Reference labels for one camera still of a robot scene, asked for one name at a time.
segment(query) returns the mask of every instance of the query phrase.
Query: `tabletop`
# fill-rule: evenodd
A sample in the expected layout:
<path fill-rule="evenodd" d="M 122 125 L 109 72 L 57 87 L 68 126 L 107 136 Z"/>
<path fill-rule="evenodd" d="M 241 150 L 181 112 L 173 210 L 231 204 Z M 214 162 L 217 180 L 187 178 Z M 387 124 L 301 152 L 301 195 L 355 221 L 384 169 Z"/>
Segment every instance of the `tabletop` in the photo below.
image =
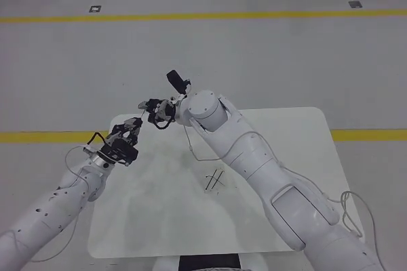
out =
<path fill-rule="evenodd" d="M 349 190 L 322 111 L 304 107 L 241 112 L 285 166 L 312 179 L 333 199 Z M 139 116 L 119 115 L 111 128 Z M 199 158 L 216 157 L 193 128 L 187 131 Z M 137 160 L 129 167 L 116 166 L 95 203 L 88 241 L 92 257 L 290 250 L 240 175 L 220 161 L 193 158 L 181 125 L 160 131 L 144 122 L 136 148 Z M 341 206 L 334 206 L 342 214 Z M 362 230 L 351 199 L 347 208 Z"/>

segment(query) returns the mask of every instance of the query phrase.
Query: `small object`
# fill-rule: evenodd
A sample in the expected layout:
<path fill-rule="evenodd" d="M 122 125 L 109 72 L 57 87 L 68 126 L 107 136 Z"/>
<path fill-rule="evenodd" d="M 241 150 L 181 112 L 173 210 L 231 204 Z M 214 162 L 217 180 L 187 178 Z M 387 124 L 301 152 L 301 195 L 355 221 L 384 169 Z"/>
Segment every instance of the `small object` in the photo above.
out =
<path fill-rule="evenodd" d="M 100 12 L 101 6 L 100 5 L 93 5 L 89 9 L 89 13 Z"/>
<path fill-rule="evenodd" d="M 348 4 L 350 5 L 351 8 L 362 8 L 362 4 L 360 1 L 349 1 Z"/>
<path fill-rule="evenodd" d="M 179 94 L 186 95 L 188 85 L 191 85 L 190 80 L 183 80 L 176 70 L 171 70 L 167 75 L 169 83 L 177 90 Z"/>

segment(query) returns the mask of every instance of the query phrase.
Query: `white table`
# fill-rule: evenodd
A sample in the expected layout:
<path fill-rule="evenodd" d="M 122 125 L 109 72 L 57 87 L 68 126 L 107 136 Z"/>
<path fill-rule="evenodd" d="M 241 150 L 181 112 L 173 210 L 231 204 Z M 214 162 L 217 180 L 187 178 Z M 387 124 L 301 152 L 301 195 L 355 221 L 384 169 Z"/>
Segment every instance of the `white table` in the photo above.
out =
<path fill-rule="evenodd" d="M 334 199 L 349 190 L 319 109 L 250 109 L 242 113 L 287 167 L 314 180 Z M 119 115 L 111 128 L 136 116 Z M 192 128 L 188 131 L 197 156 L 215 157 Z M 144 122 L 136 148 L 137 160 L 129 167 L 116 166 L 95 203 L 88 241 L 92 257 L 290 250 L 241 176 L 222 163 L 194 160 L 182 126 L 173 123 L 159 131 Z M 217 167 L 225 170 L 226 186 L 217 184 L 205 191 L 205 176 Z M 353 201 L 347 206 L 362 229 Z M 335 207 L 342 213 L 339 205 Z"/>

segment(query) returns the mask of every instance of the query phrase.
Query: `black cable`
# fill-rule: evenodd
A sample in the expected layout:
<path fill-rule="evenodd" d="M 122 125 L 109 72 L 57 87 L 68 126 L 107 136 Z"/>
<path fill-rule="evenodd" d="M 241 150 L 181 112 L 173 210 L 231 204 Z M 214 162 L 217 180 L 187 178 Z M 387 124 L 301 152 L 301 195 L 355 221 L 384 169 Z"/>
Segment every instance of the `black cable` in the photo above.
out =
<path fill-rule="evenodd" d="M 167 127 L 169 127 L 169 124 L 174 120 L 173 117 L 170 118 L 170 120 L 166 123 L 166 125 L 164 125 L 163 127 L 158 126 L 158 124 L 154 121 L 154 125 L 156 126 L 156 128 L 158 128 L 158 130 L 164 130 Z"/>
<path fill-rule="evenodd" d="M 87 145 L 91 144 L 92 141 L 94 141 L 95 137 L 99 136 L 101 138 L 101 140 L 104 142 L 104 144 L 107 144 L 106 140 L 104 139 L 104 137 L 102 136 L 102 134 L 98 133 L 97 131 L 94 133 L 94 135 L 90 138 L 90 140 L 87 142 Z"/>
<path fill-rule="evenodd" d="M 164 125 L 163 127 L 158 126 L 158 124 L 157 124 L 157 122 L 155 121 L 155 118 L 154 118 L 153 124 L 156 126 L 156 128 L 158 128 L 158 130 L 164 130 L 164 129 L 166 129 L 167 127 L 169 127 L 169 124 L 170 124 L 170 123 L 174 120 L 174 118 L 175 118 L 175 114 L 176 114 L 176 107 L 175 107 L 175 105 L 174 105 L 172 111 L 173 111 L 173 112 L 172 112 L 172 116 L 170 116 L 170 120 L 169 120 L 169 121 L 166 123 L 166 125 Z"/>

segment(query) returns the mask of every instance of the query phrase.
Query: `floor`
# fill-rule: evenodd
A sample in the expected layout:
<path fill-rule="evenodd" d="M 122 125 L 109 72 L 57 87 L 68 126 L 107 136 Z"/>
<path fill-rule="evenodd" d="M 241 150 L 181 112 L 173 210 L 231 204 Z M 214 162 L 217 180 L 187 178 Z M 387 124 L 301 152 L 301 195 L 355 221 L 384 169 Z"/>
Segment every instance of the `floor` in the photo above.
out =
<path fill-rule="evenodd" d="M 350 10 L 346 1 L 0 1 L 0 17 Z M 363 10 L 407 0 L 362 1 Z M 316 106 L 331 129 L 407 129 L 407 16 L 0 24 L 0 131 L 108 129 L 148 98 L 170 97 L 175 68 L 238 108 Z M 370 204 L 379 250 L 407 270 L 407 141 L 335 142 L 348 183 Z M 0 231 L 55 189 L 75 144 L 0 144 Z M 75 154 L 71 163 L 84 156 Z M 357 208 L 372 242 L 372 225 Z M 93 205 L 57 258 L 27 270 L 150 270 L 153 258 L 87 253 Z M 55 253 L 72 229 L 37 255 Z M 271 270 L 312 270 L 302 253 L 265 253 Z"/>

